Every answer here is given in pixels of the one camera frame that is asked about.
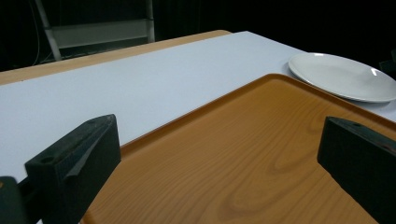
wooden tray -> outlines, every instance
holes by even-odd
[[[375,223],[318,164],[327,116],[396,124],[270,74],[122,147],[82,222]]]

table surface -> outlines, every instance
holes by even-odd
[[[0,175],[21,181],[26,161],[93,117],[116,114],[126,145],[266,74],[295,77],[301,52],[214,31],[0,73]],[[396,120],[395,101],[352,103]]]

black background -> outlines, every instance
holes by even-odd
[[[120,21],[145,15],[144,0],[42,2],[51,25]],[[390,51],[396,48],[395,7],[385,0],[153,0],[153,5],[157,41],[218,29],[250,31],[297,49],[348,57],[376,68],[389,60]],[[49,55],[34,0],[2,0],[0,15],[0,71],[37,64]]]

chair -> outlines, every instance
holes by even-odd
[[[155,41],[152,0],[146,0],[145,19],[66,26],[51,26],[41,0],[35,3],[56,61],[62,59],[60,49],[145,37],[148,43]]]

